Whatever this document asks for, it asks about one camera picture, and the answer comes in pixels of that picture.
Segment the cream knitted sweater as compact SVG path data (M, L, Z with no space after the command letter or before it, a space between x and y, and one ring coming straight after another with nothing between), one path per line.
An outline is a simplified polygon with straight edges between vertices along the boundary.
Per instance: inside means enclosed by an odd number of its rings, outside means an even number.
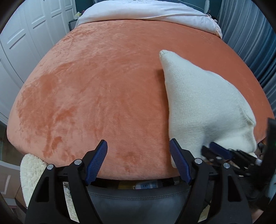
M159 52L169 106L168 133L181 148L202 158L211 142L254 155L254 113L240 93L220 75L174 52Z

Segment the grey leather bed bench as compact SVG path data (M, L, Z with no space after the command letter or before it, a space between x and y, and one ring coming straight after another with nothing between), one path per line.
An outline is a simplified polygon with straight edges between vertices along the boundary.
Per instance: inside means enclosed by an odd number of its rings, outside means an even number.
M175 223L190 186L118 190L89 185L88 193L103 223Z

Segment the orange velvet bed cover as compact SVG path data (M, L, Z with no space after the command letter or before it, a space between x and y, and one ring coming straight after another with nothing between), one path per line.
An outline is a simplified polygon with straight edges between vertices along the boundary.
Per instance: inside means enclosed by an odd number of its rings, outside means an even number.
M7 137L23 154L57 167L108 143L99 177L178 176L168 149L168 102L161 50L170 50L232 83L266 135L270 103L242 59L219 37L161 21L116 20L78 26L38 63L11 109Z

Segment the blue grey striped curtain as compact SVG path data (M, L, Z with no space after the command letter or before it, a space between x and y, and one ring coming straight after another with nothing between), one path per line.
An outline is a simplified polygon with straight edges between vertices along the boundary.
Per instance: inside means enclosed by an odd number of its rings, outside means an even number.
M223 41L246 63L275 110L275 32L252 1L222 1Z

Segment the white panelled wardrobe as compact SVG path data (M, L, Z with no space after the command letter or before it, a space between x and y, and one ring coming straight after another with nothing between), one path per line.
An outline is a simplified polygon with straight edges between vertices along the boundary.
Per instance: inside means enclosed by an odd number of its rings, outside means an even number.
M24 1L1 31L1 122L7 124L15 98L45 54L69 32L73 0Z

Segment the dark bedside table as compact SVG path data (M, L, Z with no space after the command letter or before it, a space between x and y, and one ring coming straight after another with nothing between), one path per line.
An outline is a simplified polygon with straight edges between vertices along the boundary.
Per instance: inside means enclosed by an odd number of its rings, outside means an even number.
M73 20L68 22L69 31L72 31L75 28L76 23L77 23L77 19L73 19Z

